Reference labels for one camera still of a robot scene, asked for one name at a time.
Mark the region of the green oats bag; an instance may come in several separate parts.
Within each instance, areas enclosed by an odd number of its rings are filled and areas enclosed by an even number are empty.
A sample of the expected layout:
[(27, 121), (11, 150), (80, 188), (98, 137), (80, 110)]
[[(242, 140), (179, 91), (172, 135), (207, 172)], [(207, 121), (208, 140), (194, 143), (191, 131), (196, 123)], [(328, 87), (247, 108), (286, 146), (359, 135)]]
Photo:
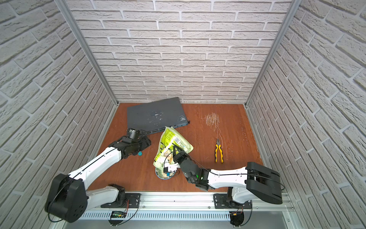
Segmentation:
[(153, 165), (163, 170), (165, 165), (174, 164), (173, 156), (178, 153), (178, 148), (188, 154), (193, 151), (193, 146), (178, 131), (165, 127)]

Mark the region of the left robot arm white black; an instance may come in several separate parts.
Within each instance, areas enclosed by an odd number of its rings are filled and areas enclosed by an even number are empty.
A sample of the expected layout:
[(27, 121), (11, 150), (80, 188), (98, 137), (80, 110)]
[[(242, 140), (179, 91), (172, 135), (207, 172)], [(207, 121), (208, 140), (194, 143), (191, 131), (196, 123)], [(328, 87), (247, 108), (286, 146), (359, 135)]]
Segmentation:
[(147, 136), (122, 137), (110, 144), (100, 155), (65, 175), (57, 175), (51, 182), (44, 210), (48, 216), (72, 223), (90, 209), (105, 205), (107, 207), (125, 207), (128, 200), (125, 188), (110, 184), (102, 189), (89, 191), (89, 186), (109, 167), (129, 156), (137, 155), (151, 145)]

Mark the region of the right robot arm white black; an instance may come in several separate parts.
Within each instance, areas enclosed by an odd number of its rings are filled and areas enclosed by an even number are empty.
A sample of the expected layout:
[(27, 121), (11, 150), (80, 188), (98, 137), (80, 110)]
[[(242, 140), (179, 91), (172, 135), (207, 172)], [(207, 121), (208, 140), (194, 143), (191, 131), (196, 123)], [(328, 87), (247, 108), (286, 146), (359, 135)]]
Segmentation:
[(164, 163), (164, 172), (181, 169), (186, 180), (203, 191), (228, 188), (228, 201), (244, 204), (256, 198), (270, 204), (280, 205), (282, 188), (280, 174), (255, 162), (234, 170), (206, 169), (184, 151), (172, 153), (173, 163)]

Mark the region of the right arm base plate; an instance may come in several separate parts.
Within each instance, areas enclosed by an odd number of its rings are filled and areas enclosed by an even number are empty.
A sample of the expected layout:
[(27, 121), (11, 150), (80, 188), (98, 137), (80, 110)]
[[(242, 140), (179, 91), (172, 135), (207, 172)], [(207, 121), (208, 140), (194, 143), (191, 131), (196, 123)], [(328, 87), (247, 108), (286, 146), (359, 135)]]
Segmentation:
[(233, 201), (232, 197), (229, 197), (227, 193), (213, 194), (213, 202), (215, 209), (245, 209), (248, 210), (252, 207), (249, 201), (245, 203), (238, 203)]

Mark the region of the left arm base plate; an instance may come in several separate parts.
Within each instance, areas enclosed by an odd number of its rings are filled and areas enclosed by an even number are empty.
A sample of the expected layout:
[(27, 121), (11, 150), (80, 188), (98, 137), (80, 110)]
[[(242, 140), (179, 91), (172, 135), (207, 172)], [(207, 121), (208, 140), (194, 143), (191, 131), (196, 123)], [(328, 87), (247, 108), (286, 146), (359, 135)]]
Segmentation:
[(125, 193), (123, 198), (118, 199), (112, 203), (103, 204), (100, 207), (110, 209), (129, 207), (132, 209), (137, 209), (140, 205), (140, 197), (141, 193)]

